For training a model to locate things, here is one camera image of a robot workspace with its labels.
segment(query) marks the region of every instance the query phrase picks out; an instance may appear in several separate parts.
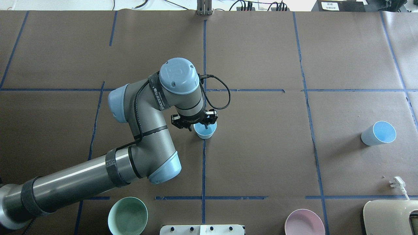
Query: power strip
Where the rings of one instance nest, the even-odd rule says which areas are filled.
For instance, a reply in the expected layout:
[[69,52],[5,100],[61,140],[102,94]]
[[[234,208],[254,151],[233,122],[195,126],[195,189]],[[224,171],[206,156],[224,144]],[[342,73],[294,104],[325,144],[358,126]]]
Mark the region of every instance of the power strip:
[[160,235],[245,235],[243,225],[164,225]]

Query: pink bowl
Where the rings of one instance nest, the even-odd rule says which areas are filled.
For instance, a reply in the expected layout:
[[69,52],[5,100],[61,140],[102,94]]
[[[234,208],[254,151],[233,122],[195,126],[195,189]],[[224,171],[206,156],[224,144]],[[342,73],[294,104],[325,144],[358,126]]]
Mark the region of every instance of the pink bowl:
[[325,235],[322,220],[308,209],[292,212],[285,222],[286,235]]

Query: blue joint cap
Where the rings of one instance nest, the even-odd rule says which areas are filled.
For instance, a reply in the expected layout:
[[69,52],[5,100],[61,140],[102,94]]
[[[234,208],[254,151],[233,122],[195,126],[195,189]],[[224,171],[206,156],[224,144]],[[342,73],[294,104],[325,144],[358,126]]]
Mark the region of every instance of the blue joint cap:
[[148,176],[148,179],[153,184],[160,184],[176,177],[180,171],[181,164],[176,151],[163,165]]
[[128,85],[129,84],[126,84],[123,87],[111,91],[107,97],[110,111],[113,113],[113,117],[120,123],[127,123],[125,113],[123,112],[123,98]]
[[169,92],[187,95],[199,87],[199,76],[190,61],[172,58],[161,66],[160,82]]

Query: blue tape line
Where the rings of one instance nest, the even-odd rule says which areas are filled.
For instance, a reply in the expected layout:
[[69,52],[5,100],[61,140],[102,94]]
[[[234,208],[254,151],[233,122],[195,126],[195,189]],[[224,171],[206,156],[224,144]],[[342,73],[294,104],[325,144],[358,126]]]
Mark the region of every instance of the blue tape line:
[[86,200],[110,200],[110,197],[90,197]]
[[90,142],[90,149],[89,149],[89,158],[87,161],[90,161],[92,158],[92,151],[93,151],[93,141],[94,136],[96,135],[96,128],[97,128],[97,117],[99,116],[99,109],[100,109],[100,103],[102,102],[102,96],[103,96],[103,87],[105,86],[105,82],[102,83],[102,87],[100,89],[100,95],[99,95],[99,102],[97,104],[97,110],[96,110],[96,118],[94,120],[94,126],[93,126],[93,134],[92,134],[92,141]]
[[308,92],[404,92],[402,89],[307,89]]
[[203,73],[206,74],[206,22],[203,21]]
[[20,36],[22,35],[23,27],[25,27],[26,20],[28,19],[28,15],[29,15],[29,11],[26,11],[25,19],[22,22],[22,26],[20,27],[20,31],[19,31],[18,37],[16,38],[15,45],[13,46],[12,53],[10,54],[9,62],[6,65],[6,70],[4,71],[3,78],[1,79],[0,89],[3,87],[4,81],[6,80],[6,76],[7,76],[7,72],[9,71],[10,63],[12,62],[13,55],[15,54],[16,47],[18,46]]
[[[418,199],[418,196],[408,195],[409,198]],[[324,196],[325,199],[404,199],[404,195],[344,195]],[[321,196],[306,196],[305,199],[321,199]]]
[[207,200],[264,200],[268,196],[206,196]]
[[297,23],[296,23],[296,14],[295,14],[295,12],[292,12],[292,13],[293,13],[293,23],[294,23],[294,26],[295,26],[296,44],[298,46],[299,64],[300,64],[300,67],[301,67],[301,74],[302,74],[302,78],[303,78],[303,80],[302,80],[303,81],[303,91],[305,93],[306,108],[307,108],[307,111],[308,111],[308,118],[309,118],[309,127],[311,129],[313,149],[314,149],[314,152],[315,152],[316,173],[317,173],[317,176],[318,176],[319,192],[321,194],[322,211],[324,213],[325,232],[326,232],[327,235],[329,235],[328,217],[326,215],[324,189],[322,187],[321,170],[319,168],[319,160],[318,160],[318,151],[316,149],[314,127],[313,127],[313,124],[312,124],[311,108],[309,107],[308,89],[307,89],[307,86],[306,86],[305,73],[304,73],[303,67],[302,67],[302,53],[301,53],[301,45],[299,43],[298,26],[297,26]]
[[[114,89],[103,89],[103,91],[113,91]],[[60,88],[4,88],[5,92],[100,92],[99,88],[74,88],[74,89],[60,89]]]
[[379,13],[380,13],[380,19],[382,20],[383,31],[385,32],[385,37],[386,37],[386,40],[387,40],[387,44],[389,45],[390,53],[392,54],[393,61],[395,62],[395,67],[396,67],[396,70],[398,71],[400,82],[402,83],[402,88],[405,92],[405,96],[406,96],[406,100],[408,102],[409,110],[411,111],[412,119],[414,120],[414,123],[415,123],[415,128],[418,131],[417,118],[415,116],[414,109],[412,108],[412,104],[411,104],[411,101],[409,99],[409,95],[408,95],[408,92],[407,92],[407,89],[406,89],[406,86],[405,86],[405,82],[403,81],[403,77],[402,77],[402,74],[401,74],[400,69],[399,69],[398,61],[396,59],[395,53],[393,52],[392,44],[390,43],[390,40],[389,40],[389,35],[387,34],[385,20],[383,19],[383,13],[381,11],[379,11]]
[[206,140],[203,140],[203,161],[202,161],[202,224],[206,223],[205,199],[206,199]]
[[[205,200],[264,200],[268,196],[205,196]],[[201,200],[201,196],[155,197],[155,200]]]
[[[207,92],[226,92],[226,89],[206,89]],[[230,89],[231,92],[283,92],[283,89]]]
[[77,220],[76,220],[76,226],[74,228],[74,235],[78,234],[78,227],[80,225],[80,218],[81,218],[81,210],[83,209],[83,201],[80,201],[79,203],[79,210],[77,212]]
[[110,34],[109,46],[112,46],[112,42],[113,42],[113,33],[115,32],[116,17],[117,17],[117,10],[115,11],[115,16],[113,18],[112,34]]
[[156,200],[201,200],[201,196],[155,197]]

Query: green bowl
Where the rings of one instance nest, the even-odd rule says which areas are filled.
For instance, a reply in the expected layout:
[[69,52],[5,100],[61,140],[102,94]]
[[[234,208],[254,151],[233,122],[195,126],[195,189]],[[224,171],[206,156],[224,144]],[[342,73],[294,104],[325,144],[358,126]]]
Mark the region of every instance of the green bowl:
[[107,217],[107,224],[113,235],[139,235],[145,229],[147,221],[147,207],[136,197],[117,201]]

